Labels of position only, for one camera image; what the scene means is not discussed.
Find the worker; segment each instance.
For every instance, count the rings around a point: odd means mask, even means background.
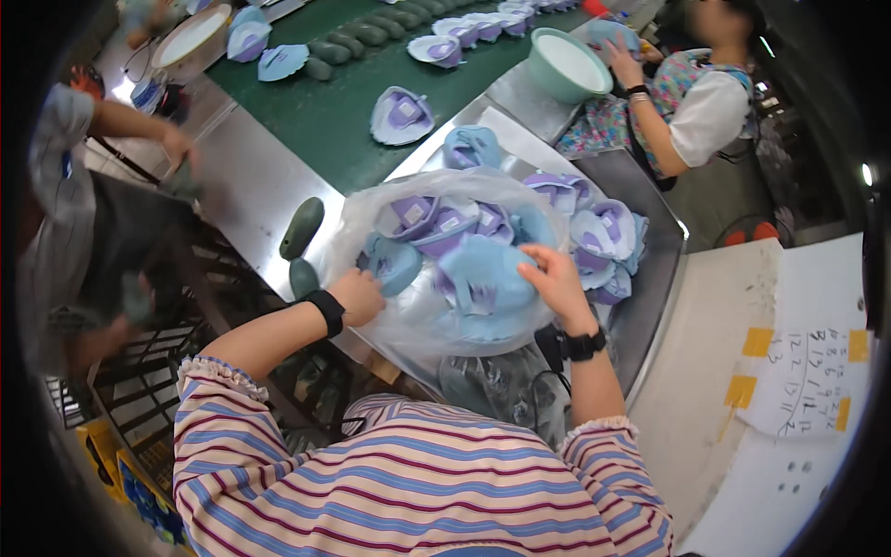
[[[674,184],[668,178],[706,164],[740,135],[752,111],[748,57],[763,48],[764,16],[755,0],[693,4],[693,33],[711,48],[681,51],[663,60],[659,50],[642,40],[642,60],[661,62],[648,80],[620,35],[615,44],[607,41],[610,66],[628,98],[608,94],[587,102],[560,139],[558,151],[571,155],[625,147],[667,190]]]
[[[526,428],[396,395],[346,412],[344,441],[291,455],[262,380],[285,357],[384,308],[369,271],[248,322],[179,369],[173,493],[201,555],[539,553],[667,556],[672,518],[572,258],[521,249],[518,272],[562,321],[576,428],[559,455]]]
[[[87,134],[152,139],[173,168],[184,158],[192,168],[200,164],[192,140],[165,120],[67,86],[50,90],[30,145],[16,287],[28,369],[70,379],[84,378],[138,333],[122,313],[124,274],[138,276],[170,225],[187,227],[196,218],[188,203],[150,184],[87,171],[73,154]],[[150,299],[135,303],[151,303],[146,277],[138,281]]]

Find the floral apron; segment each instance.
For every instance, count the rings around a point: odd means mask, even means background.
[[[671,123],[674,112],[680,106],[687,91],[696,80],[709,71],[724,71],[734,76],[746,87],[749,98],[752,96],[752,80],[744,66],[738,64],[708,64],[711,49],[698,48],[674,53],[665,58],[656,75],[647,83],[653,104],[659,116]],[[625,107],[628,101],[608,94],[594,99],[584,105],[584,114],[557,142],[557,151],[563,155],[575,152],[591,152],[608,147],[625,147],[632,149],[628,126],[625,122]],[[637,116],[631,111],[631,123],[634,136],[647,154],[647,160],[657,179],[665,177],[657,166],[656,157],[650,151],[647,140],[643,138]]]

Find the gray shirt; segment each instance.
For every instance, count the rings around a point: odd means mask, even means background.
[[[72,149],[86,137],[93,98],[63,85],[46,97],[29,151],[31,187],[45,216],[16,266],[19,333],[33,373],[67,374],[50,312],[77,302],[93,245],[93,181]]]

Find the ruffled sleeve cuff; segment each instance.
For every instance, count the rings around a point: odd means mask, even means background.
[[[610,434],[614,431],[626,431],[632,441],[636,440],[637,434],[640,433],[637,430],[637,426],[631,423],[631,420],[628,419],[628,416],[622,415],[610,416],[609,418],[599,418],[597,420],[585,422],[582,425],[576,427],[574,430],[567,433],[566,438],[563,439],[563,442],[560,444],[560,451],[558,452],[562,455],[567,447],[569,447],[569,445],[573,442],[573,440],[575,440],[575,438],[579,437],[580,435],[597,433]]]
[[[265,403],[269,398],[266,387],[260,387],[243,370],[232,367],[226,362],[209,356],[196,356],[195,358],[183,358],[177,372],[178,381],[176,391],[181,399],[188,397],[193,389],[187,385],[188,380],[205,380],[214,382],[220,386],[238,391],[246,397],[250,397],[260,403]]]

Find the plastic bag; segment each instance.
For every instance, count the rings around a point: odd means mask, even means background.
[[[535,343],[502,356],[446,356],[439,363],[442,394],[460,406],[501,422],[530,428],[551,448],[566,437],[569,393]]]
[[[464,196],[475,201],[514,210],[533,205],[545,215],[554,232],[557,249],[569,245],[567,219],[548,201],[500,170],[489,167],[467,170],[441,169],[398,178],[356,192],[344,201],[338,229],[323,253],[319,277],[323,287],[356,266],[365,237],[375,229],[383,208],[412,195]],[[509,338],[480,343],[464,338],[459,320],[446,298],[434,290],[436,261],[424,258],[423,268],[412,284],[387,299],[387,307],[358,332],[371,344],[390,345],[406,356],[494,356],[520,348],[533,339],[536,330],[547,325],[553,312],[540,300],[518,312],[517,330]]]

